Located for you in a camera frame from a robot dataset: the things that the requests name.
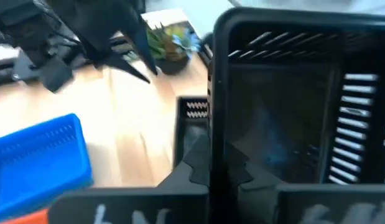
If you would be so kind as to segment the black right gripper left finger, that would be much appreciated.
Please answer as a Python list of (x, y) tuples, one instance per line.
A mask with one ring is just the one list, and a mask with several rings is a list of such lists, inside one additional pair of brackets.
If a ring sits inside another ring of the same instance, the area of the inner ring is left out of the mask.
[(49, 224), (209, 224), (209, 145), (199, 136), (157, 187), (67, 193), (49, 208)]

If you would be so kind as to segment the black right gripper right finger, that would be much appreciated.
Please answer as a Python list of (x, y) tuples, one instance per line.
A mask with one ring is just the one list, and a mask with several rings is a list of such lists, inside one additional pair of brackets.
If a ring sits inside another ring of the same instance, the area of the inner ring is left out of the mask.
[(385, 224), (384, 184), (289, 184), (228, 146), (238, 224)]

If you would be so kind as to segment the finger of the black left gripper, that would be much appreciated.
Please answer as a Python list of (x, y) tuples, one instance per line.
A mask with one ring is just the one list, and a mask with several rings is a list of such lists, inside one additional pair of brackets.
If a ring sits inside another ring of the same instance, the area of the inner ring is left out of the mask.
[(115, 52), (111, 38), (120, 32), (145, 66), (157, 74), (149, 49), (146, 23), (133, 0), (86, 0), (86, 13), (86, 20), (92, 23), (87, 27), (86, 56), (93, 64), (99, 56)]
[(104, 54), (103, 56), (99, 56), (97, 59), (94, 59), (94, 66), (96, 68), (100, 68), (103, 65), (122, 70), (146, 83), (150, 83), (149, 79), (147, 79), (143, 74), (137, 71), (132, 65), (130, 65), (126, 60), (124, 60), (121, 55), (117, 54), (116, 52)]

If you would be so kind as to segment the black slotted plastic basket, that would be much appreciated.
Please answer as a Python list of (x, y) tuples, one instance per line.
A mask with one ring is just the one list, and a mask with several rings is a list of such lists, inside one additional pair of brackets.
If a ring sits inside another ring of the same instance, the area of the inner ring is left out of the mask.
[(238, 224), (228, 146), (289, 184), (385, 185), (385, 16), (235, 7), (211, 49), (214, 224)]

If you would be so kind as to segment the potted green succulent plant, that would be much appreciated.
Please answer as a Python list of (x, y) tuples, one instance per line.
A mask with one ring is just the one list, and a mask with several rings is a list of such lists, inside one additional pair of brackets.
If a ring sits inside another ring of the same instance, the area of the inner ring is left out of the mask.
[(188, 25), (160, 23), (154, 29), (147, 25), (147, 38), (156, 66), (166, 75), (180, 73), (201, 49), (199, 37)]

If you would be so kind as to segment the blue slotted plastic basket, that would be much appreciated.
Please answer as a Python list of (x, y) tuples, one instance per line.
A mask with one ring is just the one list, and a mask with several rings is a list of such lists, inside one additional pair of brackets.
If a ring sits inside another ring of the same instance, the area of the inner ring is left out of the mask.
[(0, 137), (0, 221), (38, 210), (64, 192), (92, 183), (76, 114)]

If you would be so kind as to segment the orange slotted plastic basket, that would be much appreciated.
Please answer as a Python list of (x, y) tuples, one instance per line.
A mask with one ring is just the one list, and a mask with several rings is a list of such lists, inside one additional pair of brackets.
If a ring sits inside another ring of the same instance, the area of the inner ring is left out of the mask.
[(41, 209), (21, 217), (0, 222), (0, 224), (49, 224), (48, 209)]

